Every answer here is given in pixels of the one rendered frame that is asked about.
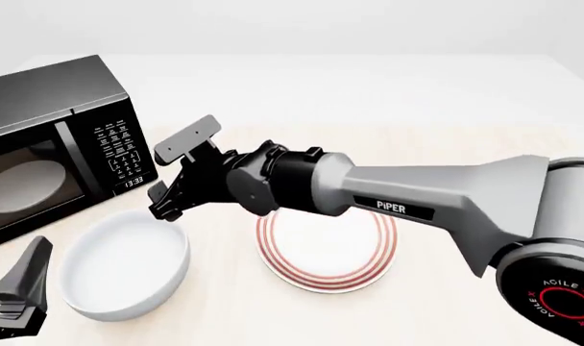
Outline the black microwave oven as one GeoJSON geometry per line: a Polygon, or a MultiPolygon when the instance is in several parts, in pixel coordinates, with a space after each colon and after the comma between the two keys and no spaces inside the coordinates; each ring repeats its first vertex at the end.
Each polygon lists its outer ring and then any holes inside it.
{"type": "Polygon", "coordinates": [[[157,176],[131,97],[100,57],[0,77],[0,244],[157,176]]]}

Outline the white bowl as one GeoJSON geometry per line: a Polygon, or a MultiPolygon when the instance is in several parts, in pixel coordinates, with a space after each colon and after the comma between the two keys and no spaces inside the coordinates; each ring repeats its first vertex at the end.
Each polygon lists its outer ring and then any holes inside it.
{"type": "Polygon", "coordinates": [[[65,252],[63,301],[98,322],[136,319],[163,305],[185,279],[185,230],[149,212],[127,210],[97,221],[65,252]]]}

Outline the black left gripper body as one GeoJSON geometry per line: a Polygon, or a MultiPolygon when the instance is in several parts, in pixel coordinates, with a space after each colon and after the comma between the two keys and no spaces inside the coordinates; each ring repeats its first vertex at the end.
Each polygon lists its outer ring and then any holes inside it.
{"type": "Polygon", "coordinates": [[[0,299],[0,340],[37,336],[47,317],[48,302],[42,296],[35,302],[0,299]]]}

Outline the small flat plate on stalk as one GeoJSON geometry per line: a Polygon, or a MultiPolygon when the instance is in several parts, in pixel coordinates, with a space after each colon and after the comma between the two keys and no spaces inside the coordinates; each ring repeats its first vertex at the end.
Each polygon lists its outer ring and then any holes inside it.
{"type": "Polygon", "coordinates": [[[205,143],[216,149],[211,138],[220,131],[220,123],[212,114],[208,114],[156,144],[154,160],[159,166],[168,166],[180,158],[195,162],[196,155],[192,152],[205,143]]]}

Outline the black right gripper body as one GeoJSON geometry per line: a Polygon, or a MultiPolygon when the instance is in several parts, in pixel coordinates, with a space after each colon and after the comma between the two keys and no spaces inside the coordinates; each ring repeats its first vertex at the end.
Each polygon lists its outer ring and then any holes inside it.
{"type": "Polygon", "coordinates": [[[182,211],[203,204],[232,203],[226,184],[228,157],[214,148],[197,148],[192,154],[196,161],[181,160],[181,172],[169,186],[164,201],[173,202],[182,211]]]}

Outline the white plate with red rings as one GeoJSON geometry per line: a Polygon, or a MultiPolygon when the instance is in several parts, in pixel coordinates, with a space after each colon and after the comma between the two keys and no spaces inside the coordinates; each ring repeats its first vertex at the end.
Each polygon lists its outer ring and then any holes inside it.
{"type": "Polygon", "coordinates": [[[354,208],[336,217],[277,210],[255,224],[263,263],[315,293],[349,293],[377,282],[394,263],[398,241],[393,217],[354,208]]]}

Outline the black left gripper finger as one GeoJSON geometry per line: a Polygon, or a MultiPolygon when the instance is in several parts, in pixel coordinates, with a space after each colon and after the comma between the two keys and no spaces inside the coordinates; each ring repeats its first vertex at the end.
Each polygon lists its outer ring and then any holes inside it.
{"type": "Polygon", "coordinates": [[[0,279],[0,302],[18,302],[26,307],[48,310],[46,278],[53,244],[37,235],[15,265],[0,279]]]}

